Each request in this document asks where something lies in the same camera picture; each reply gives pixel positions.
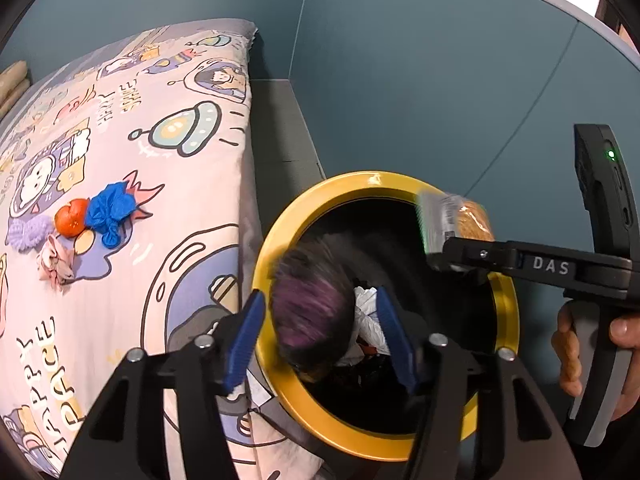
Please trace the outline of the person's right hand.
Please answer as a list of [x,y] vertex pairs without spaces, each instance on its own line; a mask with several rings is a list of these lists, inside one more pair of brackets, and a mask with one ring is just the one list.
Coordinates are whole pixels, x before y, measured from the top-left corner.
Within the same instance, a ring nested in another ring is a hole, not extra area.
[[[562,390],[577,398],[582,393],[582,363],[579,340],[572,329],[573,318],[570,305],[564,304],[558,314],[558,329],[552,336],[552,347],[561,362],[559,383]],[[631,361],[622,393],[617,401],[612,419],[616,420],[630,412],[639,401],[639,315],[634,313],[616,318],[610,325],[610,338],[617,347],[631,350]]]

